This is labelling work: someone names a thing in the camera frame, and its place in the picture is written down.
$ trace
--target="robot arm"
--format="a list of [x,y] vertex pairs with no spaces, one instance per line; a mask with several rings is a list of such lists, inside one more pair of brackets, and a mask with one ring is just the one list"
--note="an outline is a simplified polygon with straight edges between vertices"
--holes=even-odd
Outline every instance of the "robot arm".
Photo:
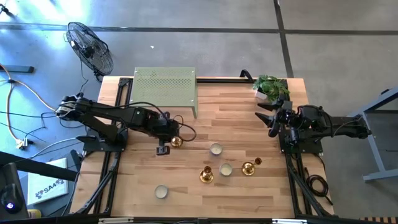
[[[258,105],[270,111],[275,108],[275,106],[270,107],[269,103]],[[268,132],[270,137],[278,134],[281,124],[292,130],[291,138],[294,141],[339,135],[364,139],[371,133],[361,116],[332,117],[321,106],[312,105],[299,106],[296,113],[292,109],[292,102],[286,100],[279,105],[273,116],[256,113],[257,117],[271,128]]]
[[[164,143],[179,135],[179,123],[169,118],[169,114],[159,114],[149,109],[130,106],[126,108],[109,106],[84,98],[82,95],[65,96],[56,110],[60,119],[78,121],[98,132],[99,137],[106,144],[126,142],[126,135],[122,132],[127,128],[146,133],[159,139],[160,149],[157,154],[169,154],[170,149]],[[98,118],[120,122],[124,127],[116,124],[105,124]]]

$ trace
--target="wooden tabletop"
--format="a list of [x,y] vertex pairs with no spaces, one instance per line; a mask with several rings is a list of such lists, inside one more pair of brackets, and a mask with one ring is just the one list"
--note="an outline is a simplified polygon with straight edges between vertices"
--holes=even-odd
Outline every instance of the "wooden tabletop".
[[[114,105],[120,77],[105,77],[98,102]],[[288,78],[294,108],[308,104],[304,80]],[[128,146],[122,153],[111,215],[113,217],[224,217],[288,218],[294,217],[285,157],[280,153],[278,138],[268,130],[254,112],[270,114],[256,106],[251,84],[198,84],[198,118],[188,108],[162,108],[171,117],[180,114],[184,122],[198,133],[196,140],[185,142],[170,155],[156,156],[158,140],[129,131]],[[182,136],[192,136],[182,128]],[[219,156],[209,153],[213,143],[224,150]],[[98,185],[104,153],[95,152],[83,161],[71,212],[78,210]],[[245,176],[240,167],[256,157],[262,159],[253,176]],[[219,175],[223,163],[233,166],[229,177]],[[325,177],[322,163],[311,154],[303,155],[310,174]],[[210,184],[200,181],[205,166],[213,169]],[[166,185],[169,194],[157,199],[154,190]],[[299,202],[304,211],[302,194]],[[108,195],[104,190],[103,205]],[[317,200],[325,210],[333,207],[325,198]]]

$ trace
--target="electric fan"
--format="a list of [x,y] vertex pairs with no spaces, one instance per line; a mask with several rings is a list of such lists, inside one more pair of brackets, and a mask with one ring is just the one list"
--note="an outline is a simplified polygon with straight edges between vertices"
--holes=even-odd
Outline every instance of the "electric fan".
[[96,79],[109,75],[113,70],[113,61],[108,45],[86,25],[70,22],[66,33],[68,42],[80,60],[94,71]]

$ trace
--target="gold candle holder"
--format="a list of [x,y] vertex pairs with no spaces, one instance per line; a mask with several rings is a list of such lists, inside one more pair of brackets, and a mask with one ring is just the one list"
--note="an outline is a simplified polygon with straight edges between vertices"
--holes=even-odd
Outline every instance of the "gold candle holder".
[[176,147],[176,148],[181,147],[181,146],[182,146],[182,143],[183,143],[182,139],[181,139],[180,137],[178,137],[178,136],[175,136],[174,138],[172,138],[172,140],[171,140],[171,142],[170,142],[170,144],[171,144],[173,147]]
[[256,158],[254,163],[252,162],[244,162],[242,165],[242,172],[244,175],[253,175],[254,171],[256,171],[256,165],[260,165],[262,160],[260,158]]
[[201,172],[200,172],[200,180],[203,183],[210,183],[213,181],[213,173],[211,172],[211,167],[206,166]]

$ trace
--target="white candle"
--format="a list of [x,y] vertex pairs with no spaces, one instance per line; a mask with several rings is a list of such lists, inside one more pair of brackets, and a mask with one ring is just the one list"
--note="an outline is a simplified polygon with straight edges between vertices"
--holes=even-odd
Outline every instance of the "white candle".
[[155,189],[155,196],[159,199],[163,199],[167,196],[168,188],[164,185],[159,185]]
[[232,166],[229,164],[223,164],[220,166],[220,173],[224,176],[229,176],[232,174]]
[[220,155],[223,152],[223,147],[220,144],[214,143],[210,146],[210,152],[214,155]]

